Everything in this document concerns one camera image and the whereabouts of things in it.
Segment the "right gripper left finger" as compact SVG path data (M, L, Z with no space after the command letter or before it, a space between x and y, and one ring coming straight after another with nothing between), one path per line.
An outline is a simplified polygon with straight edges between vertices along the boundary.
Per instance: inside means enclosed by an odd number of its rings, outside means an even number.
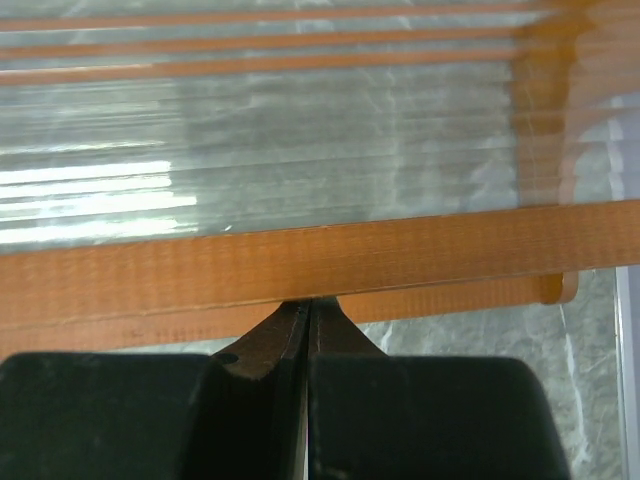
M1 365L5 479L299 479L306 306L205 354L27 352Z

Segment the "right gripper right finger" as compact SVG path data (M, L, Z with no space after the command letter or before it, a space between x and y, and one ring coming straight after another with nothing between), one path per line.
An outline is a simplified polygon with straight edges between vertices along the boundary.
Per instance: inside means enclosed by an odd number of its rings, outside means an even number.
M390 356L334 299L312 303L313 479L567 479L544 389L509 357Z

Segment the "orange wooden shelf rack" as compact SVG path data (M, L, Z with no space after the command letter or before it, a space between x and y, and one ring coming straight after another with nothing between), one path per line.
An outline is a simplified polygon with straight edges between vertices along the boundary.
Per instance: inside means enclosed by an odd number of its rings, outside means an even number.
M636 264L635 1L5 1L1 353Z

